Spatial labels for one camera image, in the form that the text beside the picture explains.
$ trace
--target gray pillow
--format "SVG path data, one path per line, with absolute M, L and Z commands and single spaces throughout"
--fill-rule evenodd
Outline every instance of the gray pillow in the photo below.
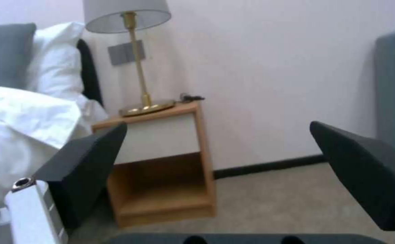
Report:
M 0 25 L 0 86 L 25 89 L 36 25 Z

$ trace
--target black headboard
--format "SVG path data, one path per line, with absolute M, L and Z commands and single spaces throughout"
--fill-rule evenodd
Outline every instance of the black headboard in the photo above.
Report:
M 88 99 L 96 100 L 103 105 L 98 76 L 96 74 L 89 46 L 84 42 L 84 40 L 80 39 L 77 44 L 77 48 L 80 50 L 81 54 L 81 78 L 83 79 L 84 84 L 83 95 Z

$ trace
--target table lamp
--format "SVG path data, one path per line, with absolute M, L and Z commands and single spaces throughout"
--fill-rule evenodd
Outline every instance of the table lamp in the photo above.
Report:
M 141 89 L 141 104 L 125 107 L 121 116 L 137 116 L 173 107 L 174 100 L 153 101 L 146 88 L 135 31 L 171 18 L 166 0 L 84 0 L 86 29 L 95 33 L 129 32 Z

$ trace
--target gold lamp stem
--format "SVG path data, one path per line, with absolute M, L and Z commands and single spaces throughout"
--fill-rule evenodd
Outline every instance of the gold lamp stem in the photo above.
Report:
M 146 82 L 144 80 L 144 75 L 143 75 L 143 69 L 142 69 L 142 63 L 140 59 L 140 54 L 137 48 L 137 40 L 136 40 L 136 13 L 135 12 L 124 12 L 122 15 L 123 18 L 123 23 L 125 24 L 126 28 L 128 29 L 128 32 L 130 33 L 130 38 L 131 38 L 131 46 L 133 48 L 133 54 L 136 60 L 136 66 L 137 66 L 137 74 L 139 76 L 139 82 L 140 82 L 140 89 L 142 92 L 141 95 L 141 100 L 143 106 L 151 106 L 152 101 L 151 101 L 151 96 L 147 92 L 146 88 Z

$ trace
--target open shelf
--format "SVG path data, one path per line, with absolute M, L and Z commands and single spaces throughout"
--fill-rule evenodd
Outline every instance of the open shelf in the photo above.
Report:
M 200 152 L 115 165 L 107 184 L 120 226 L 213 215 Z
M 136 216 L 209 206 L 210 198 L 203 181 L 178 182 L 148 187 L 131 195 L 122 204 L 122 216 Z

